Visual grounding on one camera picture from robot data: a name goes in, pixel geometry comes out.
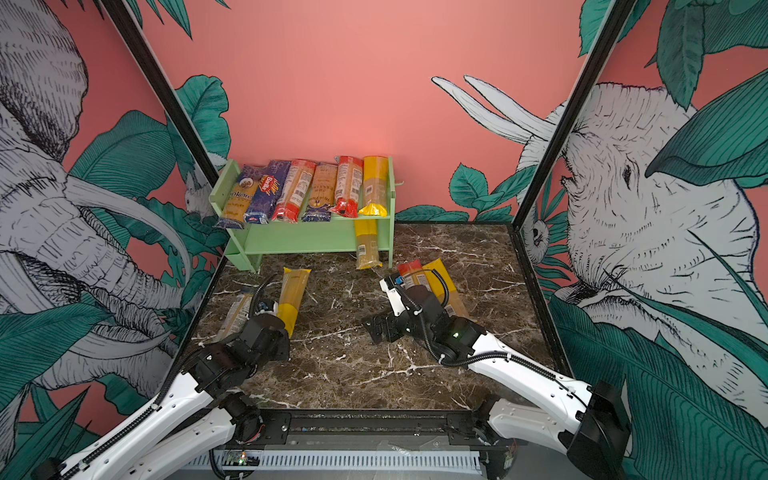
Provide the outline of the yellow label spaghetti bag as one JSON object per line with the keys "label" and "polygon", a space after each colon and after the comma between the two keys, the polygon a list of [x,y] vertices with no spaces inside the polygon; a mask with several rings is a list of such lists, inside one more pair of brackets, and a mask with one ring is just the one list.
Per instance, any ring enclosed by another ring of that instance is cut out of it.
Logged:
{"label": "yellow label spaghetti bag", "polygon": [[310,276],[310,269],[283,268],[283,278],[277,316],[289,337],[293,336],[299,308]]}

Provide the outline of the clear white label spaghetti bag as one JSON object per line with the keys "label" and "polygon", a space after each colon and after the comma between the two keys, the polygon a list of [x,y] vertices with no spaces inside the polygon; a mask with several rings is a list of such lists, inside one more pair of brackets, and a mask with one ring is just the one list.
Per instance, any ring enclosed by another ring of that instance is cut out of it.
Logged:
{"label": "clear white label spaghetti bag", "polygon": [[225,319],[213,338],[214,342],[219,342],[232,334],[239,333],[248,320],[251,300],[254,291],[249,290],[239,294],[230,306]]}

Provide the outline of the dark blue pasta box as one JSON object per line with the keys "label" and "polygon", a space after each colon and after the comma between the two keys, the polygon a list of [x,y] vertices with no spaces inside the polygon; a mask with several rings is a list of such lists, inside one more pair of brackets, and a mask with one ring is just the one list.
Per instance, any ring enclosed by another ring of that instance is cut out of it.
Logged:
{"label": "dark blue pasta box", "polygon": [[245,212],[246,223],[264,225],[270,222],[290,166],[288,160],[271,160],[267,165],[256,168],[257,190]]}

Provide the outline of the blue yellow spaghetti bag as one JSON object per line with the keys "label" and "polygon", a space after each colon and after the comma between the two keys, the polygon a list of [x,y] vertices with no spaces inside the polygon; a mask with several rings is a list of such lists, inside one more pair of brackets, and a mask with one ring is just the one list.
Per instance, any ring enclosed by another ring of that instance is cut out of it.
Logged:
{"label": "blue yellow spaghetti bag", "polygon": [[264,168],[245,165],[238,175],[216,223],[217,228],[243,229],[248,207],[259,188]]}

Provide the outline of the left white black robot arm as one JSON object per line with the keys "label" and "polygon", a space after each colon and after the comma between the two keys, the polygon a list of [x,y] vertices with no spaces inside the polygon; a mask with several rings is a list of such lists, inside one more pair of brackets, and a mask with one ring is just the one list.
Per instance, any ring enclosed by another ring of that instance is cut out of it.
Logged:
{"label": "left white black robot arm", "polygon": [[272,361],[289,358],[292,323],[272,313],[248,319],[237,333],[207,344],[188,355],[179,373],[115,433],[68,458],[49,457],[32,470],[33,479],[117,479],[171,432],[215,403],[208,418],[184,429],[177,438],[195,457],[233,440],[248,444],[264,431],[261,411],[242,392],[232,390]]}

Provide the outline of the yellow spaghetti bag long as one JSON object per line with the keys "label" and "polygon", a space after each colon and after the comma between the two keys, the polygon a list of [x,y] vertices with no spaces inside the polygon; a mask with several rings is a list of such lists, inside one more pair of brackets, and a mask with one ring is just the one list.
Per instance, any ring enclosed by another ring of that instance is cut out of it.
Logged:
{"label": "yellow spaghetti bag long", "polygon": [[358,210],[363,216],[388,215],[389,160],[382,156],[363,158],[363,197]]}

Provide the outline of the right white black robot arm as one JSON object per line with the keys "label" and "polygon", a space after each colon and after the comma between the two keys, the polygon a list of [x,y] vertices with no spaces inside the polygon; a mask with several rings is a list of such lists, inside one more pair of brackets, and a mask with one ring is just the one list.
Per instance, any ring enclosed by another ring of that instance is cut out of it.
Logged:
{"label": "right white black robot arm", "polygon": [[391,310],[364,320],[374,343],[410,336],[437,365],[466,368],[529,401],[503,398],[480,410],[475,429],[490,444],[524,440],[554,450],[591,479],[624,479],[631,420],[620,391],[605,381],[589,384],[568,377],[509,347],[478,323],[448,313],[449,298],[423,285],[405,285],[391,274],[380,281]]}

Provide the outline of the blue-end yellow spaghetti bag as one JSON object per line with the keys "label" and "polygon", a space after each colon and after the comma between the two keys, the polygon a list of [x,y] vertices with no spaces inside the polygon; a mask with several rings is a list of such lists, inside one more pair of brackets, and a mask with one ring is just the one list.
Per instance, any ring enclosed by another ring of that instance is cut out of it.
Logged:
{"label": "blue-end yellow spaghetti bag", "polygon": [[327,222],[331,220],[331,209],[335,205],[335,187],[338,166],[321,163],[315,168],[314,176],[301,220],[303,222]]}

